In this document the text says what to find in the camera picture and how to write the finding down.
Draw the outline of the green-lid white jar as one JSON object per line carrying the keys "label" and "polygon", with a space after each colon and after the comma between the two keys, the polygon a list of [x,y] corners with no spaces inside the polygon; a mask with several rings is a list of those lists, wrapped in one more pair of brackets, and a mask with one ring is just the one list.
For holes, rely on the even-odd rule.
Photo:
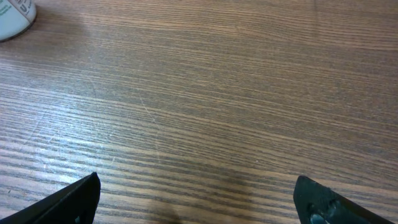
{"label": "green-lid white jar", "polygon": [[33,0],[1,0],[0,8],[1,42],[25,32],[37,17]]}

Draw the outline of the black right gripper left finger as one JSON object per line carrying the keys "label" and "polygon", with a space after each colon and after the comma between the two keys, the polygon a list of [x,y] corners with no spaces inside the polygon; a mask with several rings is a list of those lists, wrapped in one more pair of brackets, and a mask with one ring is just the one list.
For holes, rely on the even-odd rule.
{"label": "black right gripper left finger", "polygon": [[68,185],[35,204],[1,219],[1,224],[92,224],[100,200],[96,172]]}

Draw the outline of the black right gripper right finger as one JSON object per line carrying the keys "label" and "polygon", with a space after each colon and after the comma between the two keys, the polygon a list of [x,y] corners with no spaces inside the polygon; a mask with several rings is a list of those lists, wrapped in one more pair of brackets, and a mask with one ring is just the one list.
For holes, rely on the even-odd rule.
{"label": "black right gripper right finger", "polygon": [[304,175],[293,199],[301,224],[393,224]]}

